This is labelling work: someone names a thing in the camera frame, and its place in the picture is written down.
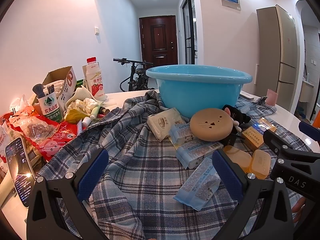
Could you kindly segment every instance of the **bicycle handlebar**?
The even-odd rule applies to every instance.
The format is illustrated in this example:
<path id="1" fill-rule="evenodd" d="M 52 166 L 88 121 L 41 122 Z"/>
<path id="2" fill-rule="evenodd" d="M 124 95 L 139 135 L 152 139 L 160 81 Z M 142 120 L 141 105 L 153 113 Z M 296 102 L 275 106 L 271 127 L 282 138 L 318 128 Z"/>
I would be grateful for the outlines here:
<path id="1" fill-rule="evenodd" d="M 149 65 L 149 66 L 153 66 L 153 63 L 150 62 L 146 62 L 145 60 L 143 62 L 141 61 L 135 61 L 135 60 L 127 60 L 126 58 L 114 58 L 113 61 L 117 61 L 118 63 L 137 63 L 137 64 L 141 64 L 141 65 Z"/>

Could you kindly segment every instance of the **refrigerator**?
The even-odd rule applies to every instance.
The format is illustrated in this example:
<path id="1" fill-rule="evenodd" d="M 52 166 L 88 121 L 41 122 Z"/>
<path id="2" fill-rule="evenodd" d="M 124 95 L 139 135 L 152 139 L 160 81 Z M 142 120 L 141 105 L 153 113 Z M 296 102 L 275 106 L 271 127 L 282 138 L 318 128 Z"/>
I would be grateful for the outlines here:
<path id="1" fill-rule="evenodd" d="M 279 5 L 257 10 L 260 62 L 255 95 L 278 93 L 277 105 L 290 111 L 298 75 L 298 44 L 294 18 Z"/>

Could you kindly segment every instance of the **sliding glass door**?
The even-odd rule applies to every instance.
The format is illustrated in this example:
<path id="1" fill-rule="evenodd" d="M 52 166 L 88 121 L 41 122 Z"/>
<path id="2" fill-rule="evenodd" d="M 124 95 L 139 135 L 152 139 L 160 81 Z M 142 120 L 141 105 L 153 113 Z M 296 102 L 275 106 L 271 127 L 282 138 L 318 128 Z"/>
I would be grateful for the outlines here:
<path id="1" fill-rule="evenodd" d="M 195 1 L 186 0 L 182 10 L 184 20 L 186 64 L 195 64 L 197 63 L 198 58 Z"/>

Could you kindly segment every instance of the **plaid shirt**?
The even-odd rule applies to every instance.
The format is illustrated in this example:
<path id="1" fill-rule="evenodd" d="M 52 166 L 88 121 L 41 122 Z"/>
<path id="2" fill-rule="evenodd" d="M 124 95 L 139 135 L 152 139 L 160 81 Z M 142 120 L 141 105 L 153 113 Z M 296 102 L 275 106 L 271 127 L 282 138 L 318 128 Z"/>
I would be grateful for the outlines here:
<path id="1" fill-rule="evenodd" d="M 265 105 L 264 99 L 252 103 L 239 98 L 237 108 L 250 106 L 247 114 L 252 121 L 247 126 L 276 111 Z M 109 164 L 84 206 L 109 239 L 212 239 L 237 202 L 230 198 L 222 182 L 201 211 L 173 199 L 195 169 L 185 170 L 169 139 L 157 141 L 146 124 L 149 115 L 165 109 L 160 95 L 153 90 L 144 97 L 127 99 L 122 109 L 112 110 L 60 149 L 39 176 L 62 178 L 67 172 L 75 172 L 95 149 L 103 147 L 109 152 Z M 295 149 L 310 151 L 297 136 L 272 123 L 277 127 L 276 133 Z M 252 154 L 240 139 L 235 147 Z M 276 159 L 265 145 L 262 150 Z M 294 205 L 300 196 L 288 191 Z M 63 201 L 59 203 L 70 231 L 79 236 Z M 242 235 L 250 232 L 261 203 L 257 202 Z"/>

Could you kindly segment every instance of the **round beige object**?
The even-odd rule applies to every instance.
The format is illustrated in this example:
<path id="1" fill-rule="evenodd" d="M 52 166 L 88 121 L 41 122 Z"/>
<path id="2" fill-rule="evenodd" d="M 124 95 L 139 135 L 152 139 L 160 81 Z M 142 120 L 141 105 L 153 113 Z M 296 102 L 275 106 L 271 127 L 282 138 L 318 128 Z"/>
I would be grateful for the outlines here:
<path id="1" fill-rule="evenodd" d="M 223 110 L 207 108 L 193 115 L 190 121 L 191 132 L 201 140 L 220 141 L 232 131 L 233 119 Z"/>

